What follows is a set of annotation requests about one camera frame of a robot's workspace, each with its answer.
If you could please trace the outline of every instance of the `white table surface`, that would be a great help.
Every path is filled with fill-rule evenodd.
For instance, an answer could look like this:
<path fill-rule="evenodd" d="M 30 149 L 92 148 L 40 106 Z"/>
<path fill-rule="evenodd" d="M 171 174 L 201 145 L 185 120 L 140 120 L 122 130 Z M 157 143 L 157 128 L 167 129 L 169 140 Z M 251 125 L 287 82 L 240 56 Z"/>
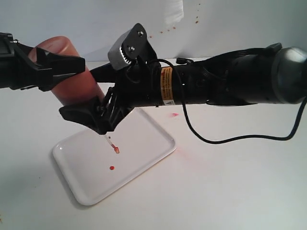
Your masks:
<path fill-rule="evenodd" d="M 180 106 L 146 108 L 176 139 L 177 150 L 107 199 L 83 207 L 51 149 L 85 128 L 61 118 L 50 92 L 3 89 L 0 98 L 0 230 L 307 229 L 306 115 L 288 142 L 215 146 L 188 130 Z M 192 124 L 210 139 L 287 135 L 297 109 L 188 106 Z"/>

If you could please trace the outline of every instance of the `orange warning label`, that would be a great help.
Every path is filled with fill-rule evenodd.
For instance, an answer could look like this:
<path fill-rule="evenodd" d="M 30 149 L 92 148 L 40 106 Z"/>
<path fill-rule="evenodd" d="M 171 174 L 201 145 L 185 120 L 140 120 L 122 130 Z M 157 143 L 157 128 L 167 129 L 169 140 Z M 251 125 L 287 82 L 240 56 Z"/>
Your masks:
<path fill-rule="evenodd" d="M 172 91 L 172 71 L 171 67 L 165 67 L 161 70 L 161 96 L 165 105 L 174 105 Z"/>

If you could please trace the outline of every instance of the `screw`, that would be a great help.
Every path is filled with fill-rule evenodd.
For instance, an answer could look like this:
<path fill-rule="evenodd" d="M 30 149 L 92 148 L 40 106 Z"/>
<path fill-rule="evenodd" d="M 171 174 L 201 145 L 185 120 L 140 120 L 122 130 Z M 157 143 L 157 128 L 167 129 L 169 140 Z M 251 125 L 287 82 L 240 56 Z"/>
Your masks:
<path fill-rule="evenodd" d="M 128 47 L 128 50 L 129 50 L 130 52 L 133 52 L 133 51 L 135 50 L 135 48 L 134 48 L 133 46 L 130 46 L 130 47 Z"/>

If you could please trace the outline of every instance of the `white plate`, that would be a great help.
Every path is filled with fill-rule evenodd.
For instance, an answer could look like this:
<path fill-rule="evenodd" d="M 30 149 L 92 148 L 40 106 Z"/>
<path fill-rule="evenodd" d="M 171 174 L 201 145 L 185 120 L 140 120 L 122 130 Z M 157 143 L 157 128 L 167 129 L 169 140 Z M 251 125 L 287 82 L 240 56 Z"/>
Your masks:
<path fill-rule="evenodd" d="M 139 108 L 109 136 L 119 147 L 119 154 L 104 136 L 90 129 L 59 142 L 53 149 L 60 170 L 82 205 L 96 204 L 176 149 L 174 139 Z"/>

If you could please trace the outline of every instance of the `black cable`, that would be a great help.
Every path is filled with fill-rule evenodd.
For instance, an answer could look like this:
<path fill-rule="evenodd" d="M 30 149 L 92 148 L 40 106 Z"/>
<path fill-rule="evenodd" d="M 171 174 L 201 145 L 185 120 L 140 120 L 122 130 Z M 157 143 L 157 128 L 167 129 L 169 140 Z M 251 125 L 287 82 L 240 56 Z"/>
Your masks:
<path fill-rule="evenodd" d="M 186 100 L 185 100 L 184 90 L 183 90 L 183 87 L 182 87 L 181 77 L 180 77 L 178 71 L 176 70 L 175 66 L 172 63 L 170 63 L 169 61 L 164 60 L 164 59 L 155 59 L 155 60 L 150 61 L 149 64 L 153 63 L 153 62 L 163 62 L 163 63 L 166 63 L 175 72 L 175 74 L 176 74 L 176 76 L 178 78 L 178 81 L 179 81 L 179 85 L 180 85 L 181 104 L 182 104 L 184 117 L 186 119 L 188 127 L 190 128 L 190 130 L 192 131 L 192 133 L 195 136 L 197 136 L 200 140 L 202 140 L 202 141 L 204 141 L 206 143 L 215 144 L 216 145 L 216 144 L 224 144 L 224 143 L 227 143 L 227 142 L 231 142 L 231 141 L 235 141 L 235 140 L 242 140 L 242 139 L 247 139 L 247 138 L 263 138 L 263 139 L 270 139 L 270 140 L 286 141 L 286 140 L 290 140 L 295 135 L 295 133 L 297 131 L 297 128 L 298 128 L 299 123 L 300 123 L 301 118 L 302 118 L 302 114 L 303 114 L 305 105 L 307 103 L 307 98 L 306 97 L 304 98 L 304 100 L 302 101 L 302 103 L 301 103 L 301 105 L 300 105 L 300 107 L 298 109 L 298 112 L 297 112 L 297 115 L 296 115 L 296 119 L 295 119 L 295 122 L 294 122 L 294 126 L 293 126 L 290 134 L 288 136 L 286 136 L 286 137 L 274 137 L 274 136 L 267 136 L 267 135 L 244 135 L 244 136 L 238 136 L 238 137 L 229 138 L 229 139 L 225 139 L 225 140 L 218 140 L 218 141 L 207 140 L 207 139 L 203 138 L 198 132 L 196 132 L 195 129 L 193 128 L 193 126 L 191 125 L 191 122 L 190 122 L 189 116 L 188 116 L 188 112 L 187 112 Z"/>

